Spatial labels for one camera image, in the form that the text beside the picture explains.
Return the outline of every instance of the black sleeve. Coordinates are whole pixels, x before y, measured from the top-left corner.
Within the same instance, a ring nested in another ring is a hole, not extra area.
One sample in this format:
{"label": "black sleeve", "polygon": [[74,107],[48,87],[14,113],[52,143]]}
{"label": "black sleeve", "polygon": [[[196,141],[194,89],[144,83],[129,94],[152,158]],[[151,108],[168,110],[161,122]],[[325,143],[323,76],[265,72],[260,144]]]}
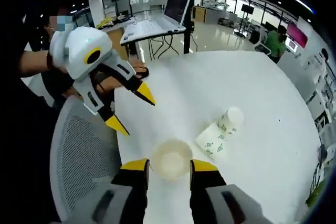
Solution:
{"label": "black sleeve", "polygon": [[73,80],[70,75],[58,69],[43,72],[41,75],[43,84],[52,98],[55,101],[64,100],[65,98],[62,94],[73,85]]}

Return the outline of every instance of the monitor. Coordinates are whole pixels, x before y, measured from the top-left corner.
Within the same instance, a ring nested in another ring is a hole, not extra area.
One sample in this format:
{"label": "monitor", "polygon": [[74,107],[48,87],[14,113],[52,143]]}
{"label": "monitor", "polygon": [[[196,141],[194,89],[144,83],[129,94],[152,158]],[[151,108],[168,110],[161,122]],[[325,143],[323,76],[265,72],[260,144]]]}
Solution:
{"label": "monitor", "polygon": [[241,7],[241,10],[248,14],[253,14],[254,8],[252,6],[244,5]]}
{"label": "monitor", "polygon": [[291,50],[292,52],[296,52],[296,50],[298,49],[298,45],[295,44],[294,41],[292,41],[290,38],[287,37],[286,41],[285,41],[285,45],[287,46],[287,48],[289,50]]}
{"label": "monitor", "polygon": [[172,19],[171,21],[175,21],[174,23],[182,25],[189,2],[190,0],[168,0],[164,15],[169,20]]}
{"label": "monitor", "polygon": [[287,34],[293,40],[295,40],[301,47],[305,48],[308,41],[308,37],[294,23],[288,24]]}

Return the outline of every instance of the plastic cup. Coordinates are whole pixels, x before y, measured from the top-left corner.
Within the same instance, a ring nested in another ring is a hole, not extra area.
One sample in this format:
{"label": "plastic cup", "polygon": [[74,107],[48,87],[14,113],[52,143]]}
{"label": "plastic cup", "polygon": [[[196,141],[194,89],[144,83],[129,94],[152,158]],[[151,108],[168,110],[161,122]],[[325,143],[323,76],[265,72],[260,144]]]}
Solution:
{"label": "plastic cup", "polygon": [[150,159],[152,170],[166,180],[177,180],[190,170],[193,152],[180,140],[167,140],[157,146]]}

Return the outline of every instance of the green shirt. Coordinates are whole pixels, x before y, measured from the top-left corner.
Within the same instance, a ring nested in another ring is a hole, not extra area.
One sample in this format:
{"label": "green shirt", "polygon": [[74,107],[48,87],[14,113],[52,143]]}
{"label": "green shirt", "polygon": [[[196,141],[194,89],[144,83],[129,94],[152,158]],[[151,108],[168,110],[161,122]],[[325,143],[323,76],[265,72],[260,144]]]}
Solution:
{"label": "green shirt", "polygon": [[279,42],[280,33],[277,31],[270,31],[265,42],[265,46],[271,50],[272,57],[279,57],[279,53],[286,51],[285,42]]}

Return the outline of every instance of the tripod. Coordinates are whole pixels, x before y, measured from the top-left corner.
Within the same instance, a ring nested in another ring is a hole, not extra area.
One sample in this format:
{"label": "tripod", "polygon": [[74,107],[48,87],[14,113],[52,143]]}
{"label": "tripod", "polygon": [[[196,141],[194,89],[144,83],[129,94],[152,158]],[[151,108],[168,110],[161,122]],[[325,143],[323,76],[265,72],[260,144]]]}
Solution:
{"label": "tripod", "polygon": [[242,18],[241,21],[240,21],[239,31],[236,31],[236,32],[235,32],[235,35],[237,35],[237,36],[239,36],[239,37],[245,39],[245,38],[246,38],[245,35],[244,35],[243,33],[240,32],[240,30],[241,30],[241,28],[242,28],[241,26],[243,25],[243,19],[244,19],[244,16],[245,16],[245,12],[243,13],[243,18]]}

